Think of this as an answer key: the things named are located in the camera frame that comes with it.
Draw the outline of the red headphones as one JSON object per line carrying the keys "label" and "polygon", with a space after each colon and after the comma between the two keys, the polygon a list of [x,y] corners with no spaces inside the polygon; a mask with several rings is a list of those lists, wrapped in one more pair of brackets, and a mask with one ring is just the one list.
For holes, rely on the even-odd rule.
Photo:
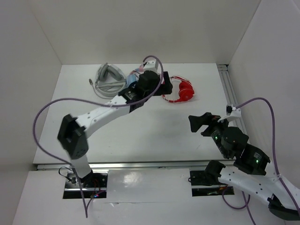
{"label": "red headphones", "polygon": [[191,100],[193,97],[194,97],[194,94],[195,94],[195,91],[194,91],[194,88],[192,86],[192,83],[182,77],[182,76],[178,76],[178,75],[175,75],[175,76],[171,76],[170,77],[170,80],[178,80],[180,81],[179,83],[179,92],[178,92],[178,96],[179,98],[176,99],[176,100],[169,100],[166,98],[165,95],[162,95],[162,98],[164,100],[166,100],[167,102],[169,103],[182,103],[182,102],[187,102],[189,100]]}

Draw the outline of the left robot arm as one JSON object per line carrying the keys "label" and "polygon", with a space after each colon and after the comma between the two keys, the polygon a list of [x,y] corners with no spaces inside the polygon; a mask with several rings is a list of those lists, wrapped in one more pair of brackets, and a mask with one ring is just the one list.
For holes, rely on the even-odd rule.
{"label": "left robot arm", "polygon": [[64,116],[58,132],[57,139],[71,159],[71,164],[76,170],[76,182],[87,187],[95,178],[89,166],[86,153],[89,150],[88,138],[98,129],[142,107],[142,99],[155,91],[154,96],[171,94],[172,84],[167,71],[163,72],[163,80],[153,71],[145,71],[139,76],[136,83],[119,92],[105,106],[98,107],[86,114],[73,117]]}

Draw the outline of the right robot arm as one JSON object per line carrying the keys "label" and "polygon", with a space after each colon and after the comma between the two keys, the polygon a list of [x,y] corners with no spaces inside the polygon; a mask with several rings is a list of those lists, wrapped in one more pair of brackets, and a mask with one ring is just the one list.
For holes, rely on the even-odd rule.
{"label": "right robot arm", "polygon": [[286,221],[300,219],[300,190],[286,177],[277,174],[275,164],[261,149],[248,143],[249,137],[229,122],[241,117],[240,112],[221,117],[206,112],[202,116],[188,117],[191,132],[202,126],[201,135],[210,137],[225,159],[234,160],[234,168],[212,160],[205,169],[205,180],[214,184],[231,185],[250,194],[267,205],[276,217]]}

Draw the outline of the blue pink cat-ear headphones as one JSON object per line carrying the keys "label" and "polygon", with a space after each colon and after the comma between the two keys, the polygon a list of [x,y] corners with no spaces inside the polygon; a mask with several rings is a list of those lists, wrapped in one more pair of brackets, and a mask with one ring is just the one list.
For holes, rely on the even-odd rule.
{"label": "blue pink cat-ear headphones", "polygon": [[126,87],[128,88],[132,83],[138,81],[139,76],[144,73],[143,66],[140,66],[129,73],[126,77]]}

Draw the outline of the grey headphones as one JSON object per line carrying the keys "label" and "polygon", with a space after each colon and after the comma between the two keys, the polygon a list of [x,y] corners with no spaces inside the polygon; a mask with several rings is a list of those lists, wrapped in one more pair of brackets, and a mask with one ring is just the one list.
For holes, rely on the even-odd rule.
{"label": "grey headphones", "polygon": [[98,68],[94,89],[101,97],[113,98],[125,87],[125,75],[116,65],[105,63]]}

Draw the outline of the aluminium rail right side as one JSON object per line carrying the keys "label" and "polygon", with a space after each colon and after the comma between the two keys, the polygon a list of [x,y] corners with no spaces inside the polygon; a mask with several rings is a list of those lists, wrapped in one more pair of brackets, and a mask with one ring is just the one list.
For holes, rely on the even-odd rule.
{"label": "aluminium rail right side", "polygon": [[[232,81],[231,81],[231,78],[230,78],[230,75],[228,72],[228,66],[226,64],[218,64],[217,69],[218,69],[221,83],[222,83],[222,86],[223,86],[223,89],[225,92],[225,97],[226,97],[227,103],[231,104],[231,105],[237,105],[238,101],[237,101],[237,98],[236,98],[236,95],[235,95],[235,92],[233,89],[233,84],[232,84]],[[242,118],[234,120],[232,122],[232,124],[234,126],[238,127],[246,135],[248,134]]]}

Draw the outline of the aluminium rail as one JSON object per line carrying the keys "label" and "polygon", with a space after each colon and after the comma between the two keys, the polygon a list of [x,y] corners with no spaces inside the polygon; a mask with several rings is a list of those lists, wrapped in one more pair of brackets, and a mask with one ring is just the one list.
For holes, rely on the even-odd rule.
{"label": "aluminium rail", "polygon": [[[227,103],[231,104],[231,105],[237,105],[238,101],[237,101],[237,98],[236,98],[236,95],[235,95],[235,92],[233,89],[233,84],[232,84],[232,81],[231,81],[231,78],[230,78],[230,75],[228,72],[228,66],[226,64],[218,64],[217,69],[218,69],[221,83],[222,83],[222,86],[223,86],[223,89],[225,92],[225,97],[226,97]],[[248,134],[242,118],[234,120],[232,122],[232,124],[234,126],[238,127],[246,135]]]}
{"label": "aluminium rail", "polygon": [[125,162],[125,163],[94,163],[89,164],[87,160],[83,162],[73,163],[75,168],[91,168],[91,169],[150,169],[150,168],[193,168],[206,166],[209,161],[153,161],[153,162]]}

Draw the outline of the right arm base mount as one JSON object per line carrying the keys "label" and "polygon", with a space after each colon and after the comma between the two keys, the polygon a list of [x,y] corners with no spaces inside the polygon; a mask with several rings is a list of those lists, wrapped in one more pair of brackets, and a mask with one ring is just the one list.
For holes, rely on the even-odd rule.
{"label": "right arm base mount", "polygon": [[233,187],[209,178],[204,171],[190,171],[188,182],[191,184],[193,197],[222,195],[227,188],[225,194],[234,195]]}

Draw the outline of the aluminium rail front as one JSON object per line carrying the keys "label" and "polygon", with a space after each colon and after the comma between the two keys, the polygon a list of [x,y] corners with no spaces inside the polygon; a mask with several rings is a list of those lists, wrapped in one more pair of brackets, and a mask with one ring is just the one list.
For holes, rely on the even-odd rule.
{"label": "aluminium rail front", "polygon": [[206,166],[209,161],[153,161],[153,162],[125,162],[125,163],[94,163],[89,164],[87,160],[83,162],[73,163],[75,168],[91,168],[91,169],[150,169],[150,168],[193,168]]}

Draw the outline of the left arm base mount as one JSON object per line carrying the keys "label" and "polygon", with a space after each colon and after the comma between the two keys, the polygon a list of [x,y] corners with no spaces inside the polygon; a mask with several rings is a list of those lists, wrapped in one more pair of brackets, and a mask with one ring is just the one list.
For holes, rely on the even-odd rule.
{"label": "left arm base mount", "polygon": [[[63,199],[81,199],[79,181],[73,171],[66,166],[58,170],[58,174],[65,178]],[[94,171],[92,178],[82,183],[85,199],[104,199],[107,196],[108,171]]]}

